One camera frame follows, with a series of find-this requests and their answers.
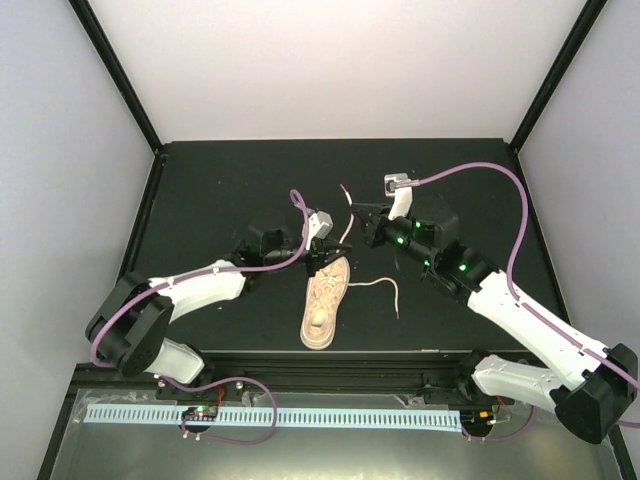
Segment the white beige sneaker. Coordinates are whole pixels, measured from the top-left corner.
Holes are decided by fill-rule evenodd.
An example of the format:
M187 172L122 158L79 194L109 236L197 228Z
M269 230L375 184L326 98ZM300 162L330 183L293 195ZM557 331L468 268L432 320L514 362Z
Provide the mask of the white beige sneaker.
M300 339L307 348L323 350L332 343L350 273L348 259L340 257L309 279L300 329Z

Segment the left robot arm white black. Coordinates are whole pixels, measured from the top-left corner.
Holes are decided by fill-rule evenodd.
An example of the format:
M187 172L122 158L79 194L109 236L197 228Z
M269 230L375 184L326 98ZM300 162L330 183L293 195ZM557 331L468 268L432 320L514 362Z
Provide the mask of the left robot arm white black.
M85 335L91 359L129 378L142 373L179 382L193 399L207 397L215 376L194 348L167 336L176 320L208 305L240 298L258 279L301 264L309 277L344 262L351 247L330 238L331 216L309 211L302 234L289 233L282 219L267 215L249 237L213 264L170 277L124 275L89 322Z

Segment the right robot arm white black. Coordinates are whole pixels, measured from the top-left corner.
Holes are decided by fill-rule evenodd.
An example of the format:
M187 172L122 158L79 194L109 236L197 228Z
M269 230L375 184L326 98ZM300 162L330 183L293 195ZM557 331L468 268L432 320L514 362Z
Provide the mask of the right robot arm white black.
M364 243L395 247L422 268L441 292L488 319L540 361L535 367L487 354L454 379L457 396L479 402L508 397L553 413L573 435L599 444L635 401L638 357L609 347L541 306L506 272L459 239L459 219L433 199L420 216L398 203L355 203Z

